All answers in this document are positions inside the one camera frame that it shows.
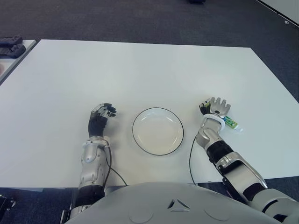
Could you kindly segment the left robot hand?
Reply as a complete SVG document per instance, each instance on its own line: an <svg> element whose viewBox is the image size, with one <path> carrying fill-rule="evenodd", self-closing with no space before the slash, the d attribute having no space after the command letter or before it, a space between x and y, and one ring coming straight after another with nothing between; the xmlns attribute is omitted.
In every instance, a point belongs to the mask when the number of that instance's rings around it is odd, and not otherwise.
<svg viewBox="0 0 299 224"><path fill-rule="evenodd" d="M110 103L102 103L92 109L89 122L89 137L103 137L109 117L116 116L116 109Z"/></svg>

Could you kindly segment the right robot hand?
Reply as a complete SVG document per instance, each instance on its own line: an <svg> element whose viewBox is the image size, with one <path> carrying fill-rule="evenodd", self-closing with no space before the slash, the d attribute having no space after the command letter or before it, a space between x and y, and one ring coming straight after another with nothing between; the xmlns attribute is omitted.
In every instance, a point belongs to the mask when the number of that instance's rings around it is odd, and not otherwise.
<svg viewBox="0 0 299 224"><path fill-rule="evenodd" d="M205 114L215 114L221 118L226 117L231 108L226 100L221 98L209 98L199 105L200 112Z"/></svg>

